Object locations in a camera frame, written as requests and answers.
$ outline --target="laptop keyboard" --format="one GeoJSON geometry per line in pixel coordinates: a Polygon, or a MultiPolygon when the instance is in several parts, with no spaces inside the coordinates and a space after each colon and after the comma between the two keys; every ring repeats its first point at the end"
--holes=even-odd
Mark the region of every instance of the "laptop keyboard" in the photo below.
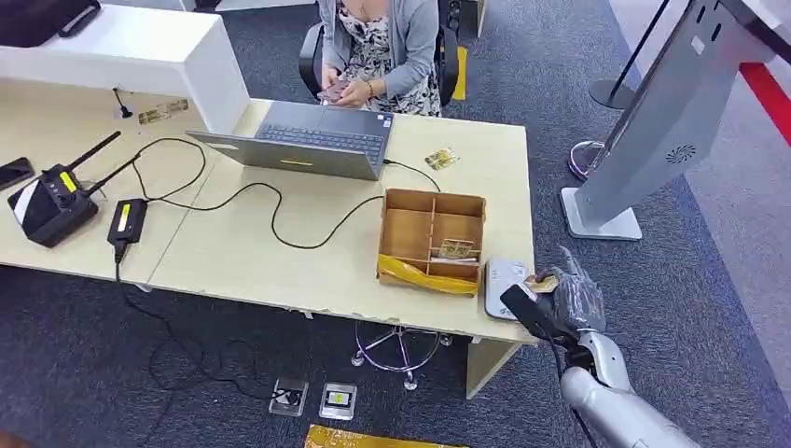
{"type": "Polygon", "coordinates": [[[332,133],[277,124],[264,124],[261,126],[257,138],[295,145],[313,145],[316,147],[360,151],[368,156],[368,160],[372,165],[377,165],[380,162],[383,153],[382,143],[384,142],[384,139],[378,135],[332,133]]]}

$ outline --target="gray cardigan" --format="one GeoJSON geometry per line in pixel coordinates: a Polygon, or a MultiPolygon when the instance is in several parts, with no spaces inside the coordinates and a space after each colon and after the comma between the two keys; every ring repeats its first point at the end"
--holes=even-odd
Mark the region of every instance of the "gray cardigan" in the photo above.
{"type": "MultiPolygon", "coordinates": [[[[352,52],[352,37],[336,17],[337,0],[318,0],[324,23],[322,58],[339,70],[352,52]]],[[[431,73],[439,31],[437,0],[390,0],[387,10],[390,59],[394,69],[384,76],[387,97],[408,92],[431,73]]]]}

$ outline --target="black wire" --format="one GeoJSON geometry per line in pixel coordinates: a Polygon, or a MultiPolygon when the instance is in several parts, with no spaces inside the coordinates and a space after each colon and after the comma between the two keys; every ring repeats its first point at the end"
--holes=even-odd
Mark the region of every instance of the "black wire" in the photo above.
{"type": "MultiPolygon", "coordinates": [[[[383,199],[383,196],[373,196],[373,197],[370,197],[368,199],[365,199],[363,202],[361,202],[358,205],[356,205],[351,211],[349,211],[349,213],[346,214],[346,216],[343,217],[343,219],[340,220],[340,222],[332,229],[332,231],[329,233],[329,235],[324,240],[322,240],[321,243],[318,243],[318,244],[315,244],[315,245],[298,245],[296,243],[290,243],[290,242],[286,241],[285,239],[283,239],[280,236],[280,234],[277,232],[277,229],[275,228],[275,220],[277,218],[277,212],[280,210],[280,206],[283,204],[283,193],[280,190],[278,190],[276,187],[273,187],[272,185],[270,185],[270,184],[268,184],[266,182],[254,182],[254,183],[251,183],[251,184],[247,184],[244,187],[241,187],[240,189],[236,190],[235,193],[233,193],[229,198],[227,198],[222,203],[219,203],[218,205],[214,205],[214,206],[211,206],[211,207],[196,207],[196,206],[187,205],[187,204],[184,204],[184,203],[177,203],[177,202],[169,200],[168,198],[170,196],[173,196],[175,193],[178,193],[179,191],[182,191],[183,189],[188,188],[189,186],[191,186],[195,182],[197,182],[198,179],[201,178],[201,175],[203,174],[203,171],[205,171],[205,169],[206,169],[206,154],[203,152],[203,148],[200,145],[197,145],[195,143],[192,143],[192,142],[190,142],[188,140],[184,140],[184,139],[181,139],[181,138],[166,137],[166,138],[160,138],[158,140],[155,140],[155,141],[149,143],[148,145],[145,145],[142,149],[137,151],[136,156],[142,155],[143,152],[146,151],[146,149],[156,145],[159,142],[163,142],[163,141],[182,142],[182,143],[186,143],[188,145],[191,145],[191,146],[197,148],[199,150],[199,152],[201,153],[201,169],[198,171],[198,173],[195,175],[195,177],[192,178],[192,180],[187,182],[185,185],[179,187],[178,189],[174,189],[173,191],[170,191],[170,192],[165,193],[165,194],[163,194],[161,196],[158,196],[158,197],[150,197],[150,196],[148,196],[148,192],[146,191],[146,184],[143,181],[143,176],[141,175],[140,170],[138,169],[137,165],[135,163],[133,163],[132,164],[132,169],[134,170],[134,173],[137,175],[137,181],[140,183],[140,189],[143,191],[143,197],[146,199],[146,201],[148,203],[162,202],[162,203],[168,203],[168,204],[176,206],[176,207],[185,208],[187,210],[192,210],[192,211],[197,211],[197,212],[211,212],[211,211],[218,210],[218,209],[226,206],[228,203],[233,201],[237,196],[239,196],[240,194],[242,194],[243,192],[247,191],[248,189],[250,189],[252,187],[255,187],[255,186],[266,187],[266,188],[272,190],[275,194],[277,194],[277,204],[274,207],[274,211],[272,212],[271,221],[270,221],[270,228],[271,228],[272,234],[274,234],[274,237],[280,243],[282,243],[284,245],[287,245],[289,247],[293,247],[295,249],[311,250],[311,249],[317,249],[317,248],[319,248],[319,247],[321,247],[323,245],[326,245],[329,242],[329,240],[331,240],[332,237],[335,236],[335,233],[338,231],[340,226],[342,226],[343,223],[345,223],[354,214],[354,212],[359,210],[360,207],[362,207],[363,205],[365,205],[367,203],[370,203],[371,201],[376,201],[378,199],[383,199]]],[[[420,171],[417,168],[412,168],[411,166],[408,166],[408,165],[406,165],[404,163],[401,163],[400,161],[391,161],[389,159],[385,159],[384,163],[385,164],[398,165],[398,166],[407,168],[407,169],[409,169],[411,171],[414,171],[415,173],[419,173],[419,174],[425,176],[428,180],[430,180],[431,183],[434,184],[434,187],[437,189],[438,192],[442,192],[442,190],[439,188],[439,185],[437,184],[437,182],[430,175],[427,175],[423,171],[420,171]]]]}
{"type": "Polygon", "coordinates": [[[271,227],[271,230],[272,230],[272,234],[274,234],[274,237],[277,239],[277,241],[279,241],[279,242],[281,242],[284,245],[287,245],[289,247],[294,247],[295,249],[317,249],[317,248],[327,244],[329,242],[329,240],[332,239],[332,237],[335,235],[335,232],[338,231],[340,226],[342,226],[343,223],[346,222],[349,219],[349,217],[351,217],[354,214],[354,212],[359,210],[360,207],[362,207],[363,205],[365,205],[367,203],[370,203],[371,201],[376,201],[377,199],[383,199],[384,198],[384,196],[373,196],[371,198],[368,198],[368,199],[364,200],[363,202],[359,203],[358,205],[356,205],[349,213],[346,214],[345,217],[343,217],[343,219],[340,220],[340,222],[338,224],[335,225],[335,228],[332,229],[332,231],[329,233],[329,235],[327,235],[326,238],[324,240],[322,240],[321,243],[318,243],[318,244],[315,244],[315,245],[298,245],[298,244],[295,244],[295,243],[290,243],[290,242],[284,240],[280,236],[280,234],[278,234],[277,229],[275,229],[274,222],[275,222],[275,219],[277,218],[277,212],[280,210],[280,205],[283,203],[283,193],[281,193],[280,190],[278,190],[277,188],[273,187],[272,185],[267,184],[266,182],[255,182],[255,183],[252,183],[252,184],[247,184],[244,187],[242,187],[239,190],[237,190],[235,193],[233,193],[232,196],[227,198],[222,203],[220,203],[218,205],[211,206],[211,207],[205,207],[205,208],[203,208],[203,207],[194,207],[192,205],[185,205],[185,204],[182,204],[182,203],[175,203],[175,202],[167,200],[167,199],[158,199],[158,201],[162,201],[164,203],[169,203],[170,205],[175,205],[176,207],[186,208],[187,210],[194,210],[194,211],[198,211],[198,212],[211,212],[211,211],[214,211],[214,210],[217,210],[219,208],[222,208],[222,207],[226,206],[228,203],[233,201],[234,198],[236,198],[237,196],[242,194],[245,190],[250,189],[252,187],[256,187],[256,186],[266,187],[266,188],[274,191],[275,194],[277,194],[277,204],[274,206],[274,211],[272,212],[271,221],[270,221],[270,227],[271,227]]]}
{"type": "Polygon", "coordinates": [[[137,168],[137,164],[136,164],[137,161],[133,162],[132,163],[132,169],[134,170],[134,173],[137,175],[137,181],[138,181],[138,183],[140,183],[140,189],[143,191],[143,197],[146,198],[146,201],[149,202],[149,203],[152,203],[154,201],[163,201],[163,200],[167,199],[168,197],[173,196],[174,194],[178,193],[179,191],[182,191],[184,189],[189,188],[191,185],[193,185],[195,182],[197,182],[198,179],[200,179],[201,176],[203,175],[203,172],[206,171],[206,154],[203,152],[203,148],[200,145],[198,145],[196,143],[192,143],[189,140],[185,140],[183,138],[175,138],[175,137],[159,138],[159,139],[154,140],[153,142],[149,143],[148,145],[145,145],[144,147],[142,147],[139,151],[137,151],[137,153],[135,154],[135,157],[143,155],[143,152],[146,151],[146,149],[149,149],[150,147],[153,147],[154,145],[156,145],[159,142],[181,142],[181,143],[186,143],[187,145],[190,145],[192,147],[197,148],[198,151],[201,153],[201,169],[198,170],[198,173],[189,182],[187,182],[186,184],[182,185],[181,187],[179,187],[177,189],[174,189],[173,191],[171,191],[169,193],[165,193],[165,194],[163,194],[161,196],[158,196],[158,197],[155,197],[155,198],[151,198],[151,197],[148,196],[148,192],[146,191],[146,184],[143,182],[143,176],[140,174],[140,169],[137,168]]]}
{"type": "MultiPolygon", "coordinates": [[[[118,102],[120,103],[120,98],[118,98],[118,90],[114,89],[114,92],[116,94],[116,99],[118,99],[118,102]]],[[[148,145],[145,145],[139,151],[137,151],[137,153],[134,155],[134,157],[137,158],[137,157],[141,156],[150,147],[153,147],[154,145],[156,145],[156,144],[158,144],[160,142],[165,142],[165,141],[181,142],[181,143],[185,143],[187,145],[190,145],[192,147],[195,147],[201,153],[201,168],[198,170],[198,173],[195,174],[195,176],[191,180],[189,180],[186,184],[182,185],[181,187],[179,187],[177,189],[174,189],[172,191],[169,191],[169,192],[167,192],[167,193],[165,193],[165,194],[163,194],[161,196],[151,197],[151,196],[148,196],[148,192],[146,191],[146,183],[143,180],[143,175],[140,173],[140,169],[137,167],[136,161],[134,161],[132,163],[132,169],[134,170],[134,173],[137,176],[137,181],[140,184],[140,190],[142,191],[143,197],[145,198],[147,203],[163,202],[163,203],[168,203],[170,205],[174,205],[176,207],[186,208],[187,210],[209,212],[209,211],[217,210],[219,208],[222,208],[222,207],[226,206],[228,203],[233,201],[233,199],[235,199],[237,196],[239,196],[244,191],[246,191],[246,190],[248,190],[248,189],[250,189],[252,187],[255,187],[255,186],[266,187],[266,188],[272,190],[275,194],[277,194],[277,204],[275,205],[274,211],[272,212],[271,223],[270,223],[272,234],[274,234],[274,237],[280,243],[282,243],[284,245],[288,245],[289,247],[294,247],[296,249],[316,249],[316,248],[319,248],[319,247],[325,245],[326,243],[329,242],[330,239],[332,239],[332,237],[338,231],[340,226],[342,226],[343,223],[345,223],[349,219],[349,217],[351,217],[354,214],[354,212],[359,210],[360,207],[362,207],[363,205],[365,205],[367,203],[370,203],[372,201],[376,201],[378,199],[383,199],[384,198],[383,196],[373,196],[371,198],[365,199],[363,202],[361,202],[358,205],[356,205],[351,211],[349,211],[349,213],[346,214],[346,216],[343,217],[343,219],[332,229],[332,231],[329,233],[329,235],[319,244],[316,244],[316,245],[297,245],[297,244],[294,244],[294,243],[289,243],[286,240],[284,240],[283,238],[281,238],[281,236],[278,234],[277,230],[275,229],[275,219],[277,218],[277,212],[280,210],[280,206],[283,204],[283,193],[280,190],[278,190],[277,188],[273,187],[272,185],[270,185],[270,184],[268,184],[266,182],[254,182],[254,183],[245,185],[244,187],[238,189],[235,193],[233,193],[225,201],[223,201],[222,203],[220,203],[218,205],[212,206],[212,207],[195,207],[195,206],[192,206],[192,205],[176,203],[174,201],[169,200],[168,199],[169,197],[175,195],[176,193],[178,193],[180,191],[183,191],[184,189],[189,188],[190,186],[195,184],[195,182],[197,182],[201,178],[201,176],[203,175],[203,172],[206,170],[206,154],[205,154],[205,152],[203,151],[203,148],[200,145],[197,145],[197,144],[195,144],[193,142],[190,142],[190,141],[182,139],[182,138],[164,137],[164,138],[160,138],[160,139],[154,140],[153,142],[149,143],[148,145]]],[[[405,164],[403,164],[401,162],[398,162],[398,161],[385,160],[384,163],[385,164],[394,164],[394,165],[402,166],[404,168],[407,168],[407,169],[409,169],[411,171],[414,171],[416,173],[419,173],[419,174],[425,176],[428,180],[431,181],[432,184],[434,184],[434,187],[437,189],[437,191],[441,192],[441,189],[439,188],[439,185],[437,184],[437,182],[430,175],[427,175],[426,173],[424,173],[424,172],[422,172],[422,171],[420,171],[420,170],[418,170],[416,168],[412,168],[411,166],[405,165],[405,164]]],[[[140,313],[142,315],[146,315],[148,317],[151,317],[153,319],[156,319],[156,320],[162,322],[165,325],[165,328],[168,331],[168,338],[165,339],[162,343],[160,343],[157,347],[155,347],[154,350],[151,351],[151,355],[148,358],[148,374],[151,377],[152,381],[154,381],[154,383],[157,385],[157,387],[159,387],[160,389],[162,389],[164,391],[171,392],[171,395],[168,397],[168,400],[165,403],[165,407],[163,408],[161,414],[157,418],[154,426],[148,432],[148,434],[143,439],[143,441],[138,444],[138,446],[145,446],[146,444],[148,444],[148,442],[150,441],[150,439],[153,436],[153,434],[160,427],[162,421],[165,418],[165,415],[167,414],[167,412],[173,406],[174,396],[175,396],[175,393],[178,392],[178,391],[187,390],[187,389],[190,389],[192,387],[195,387],[197,385],[200,385],[200,384],[208,382],[208,381],[214,381],[214,382],[219,382],[219,383],[232,383],[232,384],[234,384],[236,386],[236,389],[239,391],[239,393],[241,393],[242,395],[245,395],[247,397],[250,397],[252,399],[263,399],[263,400],[271,401],[271,400],[277,399],[277,398],[279,398],[279,397],[281,397],[281,396],[283,396],[283,395],[285,395],[287,393],[286,391],[283,391],[283,392],[281,392],[279,394],[275,394],[275,395],[271,395],[271,396],[263,396],[262,397],[262,396],[259,396],[259,395],[256,395],[256,394],[253,394],[253,393],[250,393],[250,392],[244,390],[242,385],[239,383],[238,378],[235,378],[235,377],[223,378],[223,377],[217,376],[215,373],[212,373],[212,372],[206,370],[203,367],[204,361],[206,359],[206,350],[204,349],[203,345],[200,342],[198,342],[196,339],[194,339],[194,338],[192,338],[190,336],[179,335],[175,331],[175,328],[173,327],[173,325],[170,322],[170,320],[168,320],[166,317],[164,317],[162,315],[159,315],[157,313],[154,313],[153,311],[147,310],[146,308],[143,308],[139,304],[137,304],[134,301],[132,301],[132,299],[130,299],[129,295],[127,295],[126,290],[124,290],[124,285],[121,282],[121,278],[120,278],[120,262],[123,259],[123,252],[125,250],[126,250],[126,246],[125,245],[117,247],[116,263],[115,263],[116,264],[116,283],[118,284],[118,289],[120,290],[121,296],[123,296],[124,301],[126,302],[126,304],[129,305],[133,310],[135,310],[136,312],[138,312],[138,313],[140,313]],[[194,345],[196,345],[198,347],[198,350],[200,351],[200,355],[197,358],[195,358],[192,355],[192,352],[187,347],[187,344],[186,344],[185,340],[191,341],[194,345]],[[172,344],[172,343],[176,343],[179,346],[179,348],[187,355],[187,359],[189,359],[189,362],[192,364],[193,370],[180,383],[174,384],[174,385],[168,385],[161,378],[158,377],[157,373],[155,372],[154,365],[155,365],[155,363],[156,363],[155,361],[159,357],[161,351],[164,350],[166,346],[168,346],[169,344],[172,344]]],[[[245,341],[233,340],[233,341],[230,341],[229,343],[226,343],[220,349],[220,351],[219,351],[219,367],[218,367],[218,370],[219,371],[223,370],[223,367],[224,367],[224,364],[225,364],[225,357],[224,357],[225,350],[229,346],[237,344],[237,343],[244,345],[247,349],[250,350],[251,353],[253,353],[253,381],[257,385],[262,385],[257,379],[258,378],[258,363],[257,363],[257,358],[255,356],[255,349],[253,348],[252,345],[250,345],[249,343],[247,343],[245,341]]]]}
{"type": "MultiPolygon", "coordinates": [[[[559,383],[561,378],[563,377],[563,369],[561,367],[561,356],[558,353],[558,347],[555,346],[555,340],[549,337],[548,333],[543,328],[541,328],[540,326],[538,328],[541,330],[542,333],[544,333],[542,336],[549,341],[549,346],[552,348],[552,355],[555,356],[555,367],[558,370],[558,383],[559,383]]],[[[590,434],[590,431],[588,430],[588,426],[585,425],[585,421],[582,420],[582,417],[579,415],[576,409],[572,408],[571,412],[574,414],[576,421],[579,423],[579,427],[582,428],[582,432],[585,434],[585,437],[588,438],[590,447],[598,448],[598,446],[596,446],[596,442],[593,440],[593,436],[590,434]]]]}
{"type": "Polygon", "coordinates": [[[385,159],[385,160],[384,160],[384,164],[385,164],[385,165],[398,165],[398,166],[402,166],[402,167],[404,167],[404,168],[406,168],[406,169],[408,169],[408,170],[412,170],[412,171],[414,171],[415,173],[420,173],[420,174],[421,174],[421,175],[423,175],[423,176],[424,176],[426,179],[430,180],[432,184],[434,184],[434,188],[435,188],[435,189],[437,189],[437,192],[438,192],[438,193],[441,193],[441,192],[442,192],[442,189],[439,187],[439,185],[437,184],[437,181],[435,181],[435,180],[434,180],[434,178],[432,178],[430,175],[427,175],[426,173],[424,173],[424,172],[420,171],[420,170],[419,170],[419,169],[417,169],[417,168],[412,168],[411,166],[409,166],[409,165],[405,165],[404,163],[401,163],[400,161],[391,161],[390,159],[385,159]]]}
{"type": "Polygon", "coordinates": [[[113,93],[116,95],[116,101],[118,101],[118,105],[123,107],[123,103],[121,102],[121,98],[118,96],[118,87],[113,88],[113,93]]]}
{"type": "MultiPolygon", "coordinates": [[[[278,398],[280,398],[283,395],[286,395],[288,393],[287,391],[284,390],[284,391],[282,391],[280,393],[277,393],[277,394],[261,396],[261,395],[249,392],[247,390],[244,390],[244,388],[240,384],[239,378],[237,378],[237,377],[220,377],[216,373],[213,373],[211,371],[206,370],[203,367],[204,361],[206,359],[206,350],[205,350],[205,348],[203,347],[203,345],[200,342],[198,342],[195,338],[192,338],[191,336],[178,334],[178,332],[176,332],[176,330],[173,327],[173,325],[170,322],[170,320],[168,320],[166,317],[164,317],[162,315],[159,315],[159,314],[157,314],[157,313],[155,313],[153,311],[147,310],[146,308],[140,306],[138,303],[132,301],[132,299],[126,293],[126,290],[124,289],[123,282],[121,281],[121,278],[120,278],[120,263],[119,262],[116,262],[116,283],[118,284],[118,290],[120,291],[121,296],[123,297],[123,299],[126,302],[126,304],[129,305],[130,308],[132,308],[134,311],[136,311],[136,312],[138,312],[138,313],[140,313],[142,315],[146,315],[148,317],[151,317],[151,318],[153,318],[155,320],[158,320],[158,321],[162,322],[163,324],[165,324],[165,328],[168,331],[168,337],[162,343],[157,345],[154,348],[154,350],[151,351],[151,355],[148,357],[148,375],[151,377],[152,381],[154,381],[154,383],[157,385],[157,387],[159,389],[164,390],[166,392],[171,392],[171,395],[168,397],[168,400],[165,403],[165,407],[162,409],[162,412],[157,417],[157,420],[154,423],[154,426],[148,432],[146,437],[140,443],[138,443],[138,446],[140,446],[140,447],[146,446],[148,444],[148,442],[150,441],[151,437],[157,431],[157,429],[159,429],[159,427],[160,427],[160,425],[162,423],[162,420],[164,420],[164,418],[165,418],[165,415],[167,414],[168,411],[170,411],[171,407],[173,406],[174,395],[178,391],[188,390],[188,389],[190,389],[192,387],[195,387],[197,385],[201,385],[201,384],[207,383],[209,381],[214,381],[214,382],[218,382],[218,383],[232,383],[232,384],[234,384],[236,386],[236,389],[237,389],[237,391],[239,391],[240,394],[242,394],[242,395],[244,395],[246,397],[249,397],[251,399],[260,399],[260,400],[271,401],[273,399],[278,399],[278,398]],[[197,358],[192,355],[192,351],[189,350],[189,348],[187,347],[186,341],[191,341],[192,343],[194,343],[198,347],[198,350],[200,351],[200,355],[197,356],[197,358]],[[161,357],[160,353],[162,352],[162,350],[164,350],[165,347],[167,347],[169,344],[172,344],[172,343],[176,343],[179,346],[179,348],[181,348],[181,350],[187,355],[187,359],[192,364],[193,369],[181,381],[176,382],[175,384],[167,384],[156,373],[155,364],[156,364],[156,360],[161,357]]],[[[255,356],[255,349],[253,348],[252,345],[250,345],[250,343],[248,343],[246,341],[242,341],[242,340],[236,339],[236,340],[232,340],[232,341],[226,343],[225,345],[223,345],[223,347],[220,348],[220,350],[219,350],[219,366],[217,367],[217,370],[218,371],[224,370],[225,364],[226,364],[225,363],[225,352],[226,352],[226,349],[228,349],[230,346],[232,346],[234,344],[241,344],[241,345],[243,345],[245,348],[247,348],[253,354],[253,363],[252,363],[252,365],[253,365],[253,378],[252,378],[252,381],[256,385],[259,385],[259,386],[263,387],[264,385],[262,383],[260,383],[259,380],[258,380],[259,370],[258,370],[258,361],[257,361],[257,358],[255,356]]]]}

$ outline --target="robotic arm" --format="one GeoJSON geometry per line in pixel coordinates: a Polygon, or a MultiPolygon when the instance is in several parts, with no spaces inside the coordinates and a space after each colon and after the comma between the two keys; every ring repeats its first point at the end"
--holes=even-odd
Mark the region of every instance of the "robotic arm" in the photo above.
{"type": "Polygon", "coordinates": [[[501,301],[533,335],[566,349],[563,399],[612,447],[700,448],[631,388],[620,349],[602,333],[602,292],[562,250],[570,272],[552,269],[559,280],[554,298],[518,284],[501,301]]]}

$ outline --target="speaker grille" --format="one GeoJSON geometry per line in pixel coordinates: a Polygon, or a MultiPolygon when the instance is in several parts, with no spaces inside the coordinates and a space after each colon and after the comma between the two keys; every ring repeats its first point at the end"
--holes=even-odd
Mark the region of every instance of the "speaker grille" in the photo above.
{"type": "Polygon", "coordinates": [[[692,159],[692,156],[695,155],[695,152],[696,149],[692,145],[682,145],[665,154],[665,160],[672,164],[684,163],[685,161],[692,159]]]}

